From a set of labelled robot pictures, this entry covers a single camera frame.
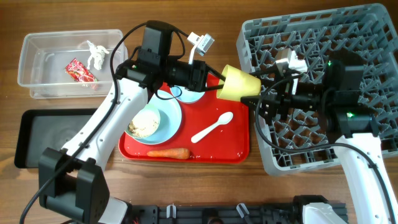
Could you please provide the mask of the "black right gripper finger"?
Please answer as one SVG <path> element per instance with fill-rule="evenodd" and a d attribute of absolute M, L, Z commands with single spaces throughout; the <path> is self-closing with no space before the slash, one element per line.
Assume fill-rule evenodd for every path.
<path fill-rule="evenodd" d="M 242 96 L 240 98 L 240 102 L 244 105 L 246 105 L 248 108 L 257 108 L 258 106 L 261 106 L 263 99 L 261 95 L 256 95 L 256 96 Z"/>
<path fill-rule="evenodd" d="M 277 82 L 282 79 L 278 70 L 260 70 L 256 72 L 251 72 L 249 74 L 260 80 L 272 80 L 274 82 Z"/>

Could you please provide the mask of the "yellow plastic cup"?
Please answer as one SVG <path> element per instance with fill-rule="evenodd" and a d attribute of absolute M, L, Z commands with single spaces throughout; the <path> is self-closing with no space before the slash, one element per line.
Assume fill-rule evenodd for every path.
<path fill-rule="evenodd" d="M 243 96 L 256 96 L 261 92 L 261 80 L 244 71 L 226 65 L 221 74 L 225 80 L 219 81 L 223 87 L 216 92 L 218 99 L 240 101 Z"/>

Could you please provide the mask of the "light blue bowl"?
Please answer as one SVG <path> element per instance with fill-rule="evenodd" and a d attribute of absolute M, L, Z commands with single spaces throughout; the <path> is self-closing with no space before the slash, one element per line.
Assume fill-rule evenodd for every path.
<path fill-rule="evenodd" d="M 171 87 L 170 92 L 174 97 L 176 97 L 178 101 L 186 104 L 196 103 L 205 95 L 204 92 L 190 91 L 184 88 L 183 86 L 177 86 L 177 85 Z"/>

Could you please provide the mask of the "mint green bowl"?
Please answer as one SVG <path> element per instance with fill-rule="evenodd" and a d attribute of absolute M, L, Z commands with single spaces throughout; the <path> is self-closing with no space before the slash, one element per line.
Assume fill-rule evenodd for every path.
<path fill-rule="evenodd" d="M 128 124 L 125 132 L 132 138 L 144 139 L 153 135 L 160 126 L 160 112 L 152 104 L 146 105 Z"/>

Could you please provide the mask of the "white tissue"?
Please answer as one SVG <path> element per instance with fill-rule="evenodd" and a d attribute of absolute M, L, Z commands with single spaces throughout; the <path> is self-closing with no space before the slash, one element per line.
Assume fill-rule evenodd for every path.
<path fill-rule="evenodd" d="M 86 41 L 89 46 L 90 56 L 87 60 L 87 69 L 91 68 L 91 61 L 94 60 L 93 66 L 96 70 L 101 70 L 104 58 L 106 54 L 109 54 L 109 51 L 103 47 L 102 45 L 95 45 L 89 40 Z"/>

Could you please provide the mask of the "red snack wrapper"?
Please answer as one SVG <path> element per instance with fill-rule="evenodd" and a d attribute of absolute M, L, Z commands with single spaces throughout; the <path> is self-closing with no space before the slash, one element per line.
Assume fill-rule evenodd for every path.
<path fill-rule="evenodd" d="M 76 58 L 74 58 L 66 67 L 65 71 L 75 82 L 83 83 L 83 86 L 98 89 L 96 77 Z"/>

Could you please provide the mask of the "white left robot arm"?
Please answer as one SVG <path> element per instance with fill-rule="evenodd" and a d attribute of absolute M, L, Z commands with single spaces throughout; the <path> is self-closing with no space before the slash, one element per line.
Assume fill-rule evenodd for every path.
<path fill-rule="evenodd" d="M 207 91 L 205 80 L 215 70 L 170 54 L 172 36 L 185 33 L 162 21 L 142 26 L 137 58 L 111 67 L 113 85 L 92 117 L 60 150 L 48 148 L 41 155 L 33 197 L 41 207 L 78 223 L 132 223 L 132 205 L 110 195 L 103 174 L 118 139 L 164 83 Z"/>

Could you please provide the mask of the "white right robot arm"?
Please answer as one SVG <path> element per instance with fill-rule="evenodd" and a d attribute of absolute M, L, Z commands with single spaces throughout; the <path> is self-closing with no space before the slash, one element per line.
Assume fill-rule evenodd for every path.
<path fill-rule="evenodd" d="M 359 103 L 364 73 L 362 58 L 345 49 L 332 52 L 320 84 L 300 83 L 306 70 L 290 51 L 290 58 L 258 72 L 251 78 L 263 79 L 264 93 L 246 95 L 241 102 L 250 106 L 256 118 L 272 121 L 287 117 L 290 109 L 318 113 L 318 125 L 328 143 L 301 149 L 333 148 L 349 185 L 360 223 L 397 223 L 397 200 L 381 155 L 381 140 L 375 112 Z"/>

